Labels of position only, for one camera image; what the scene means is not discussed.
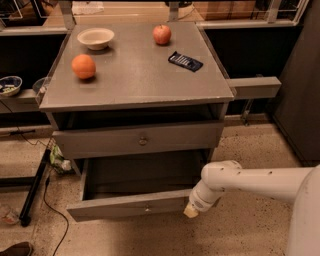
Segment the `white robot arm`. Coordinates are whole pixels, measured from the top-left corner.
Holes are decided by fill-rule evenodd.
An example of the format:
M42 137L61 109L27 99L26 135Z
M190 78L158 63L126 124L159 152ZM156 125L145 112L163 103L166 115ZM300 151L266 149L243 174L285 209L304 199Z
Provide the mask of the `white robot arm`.
M320 256L320 166L244 169L236 161L208 163L184 214L194 218L208 211L225 192L236 190L291 203L286 256Z

